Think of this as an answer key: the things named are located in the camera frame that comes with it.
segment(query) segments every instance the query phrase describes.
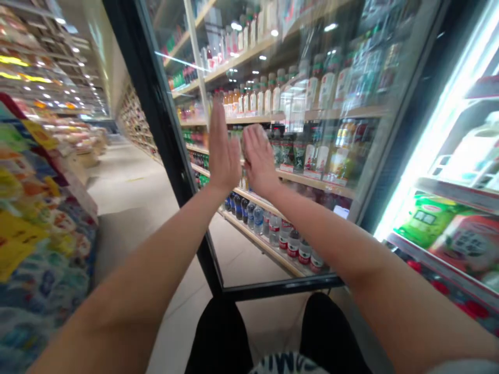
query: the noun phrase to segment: white bottle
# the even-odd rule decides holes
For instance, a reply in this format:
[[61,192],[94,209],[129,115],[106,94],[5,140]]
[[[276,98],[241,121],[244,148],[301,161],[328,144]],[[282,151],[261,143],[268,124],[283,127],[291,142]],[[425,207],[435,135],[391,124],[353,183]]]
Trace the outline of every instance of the white bottle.
[[281,228],[281,217],[272,215],[269,222],[269,242],[272,247],[279,247],[279,230]]

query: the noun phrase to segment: label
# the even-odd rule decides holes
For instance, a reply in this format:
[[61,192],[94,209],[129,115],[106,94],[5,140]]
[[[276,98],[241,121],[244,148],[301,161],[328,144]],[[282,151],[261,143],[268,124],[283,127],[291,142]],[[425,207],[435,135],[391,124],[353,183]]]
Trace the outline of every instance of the label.
[[307,83],[307,93],[305,98],[305,109],[312,110],[314,103],[316,102],[317,96],[317,84],[319,83],[319,79],[317,77],[312,77],[308,80]]
[[326,73],[322,77],[321,90],[319,93],[319,109],[328,109],[331,105],[334,80],[336,79],[336,74]]

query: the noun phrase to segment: fluorescent light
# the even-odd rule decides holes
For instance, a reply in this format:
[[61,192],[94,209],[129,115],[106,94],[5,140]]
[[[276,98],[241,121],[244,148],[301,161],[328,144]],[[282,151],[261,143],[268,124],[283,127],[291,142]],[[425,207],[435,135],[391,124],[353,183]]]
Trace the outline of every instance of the fluorescent light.
[[328,25],[328,26],[326,26],[324,28],[324,32],[328,32],[328,31],[334,30],[337,27],[338,27],[337,23],[331,23],[330,25]]

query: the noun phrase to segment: leg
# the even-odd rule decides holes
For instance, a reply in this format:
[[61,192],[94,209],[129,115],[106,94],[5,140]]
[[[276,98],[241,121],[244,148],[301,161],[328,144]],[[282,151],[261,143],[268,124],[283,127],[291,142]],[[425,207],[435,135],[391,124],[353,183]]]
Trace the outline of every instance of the leg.
[[300,353],[329,373],[371,373],[345,315],[324,293],[307,301]]
[[198,322],[186,374],[246,374],[253,367],[248,335],[234,302],[213,298]]

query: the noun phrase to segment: tile floor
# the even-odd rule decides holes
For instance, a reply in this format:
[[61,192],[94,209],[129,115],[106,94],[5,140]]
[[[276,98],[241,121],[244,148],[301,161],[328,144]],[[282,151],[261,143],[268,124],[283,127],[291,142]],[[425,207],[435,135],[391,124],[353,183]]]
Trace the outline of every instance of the tile floor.
[[[178,210],[163,166],[128,141],[115,141],[100,160],[90,170],[88,184],[100,215],[96,284]],[[290,278],[219,214],[209,229],[226,286]],[[387,372],[384,352],[355,312],[351,299],[344,289],[334,292],[355,324],[367,362],[375,372]],[[184,371],[199,317],[211,297],[194,258],[165,313],[148,374]],[[238,303],[254,362],[268,353],[298,349],[307,297],[308,293],[301,293]]]

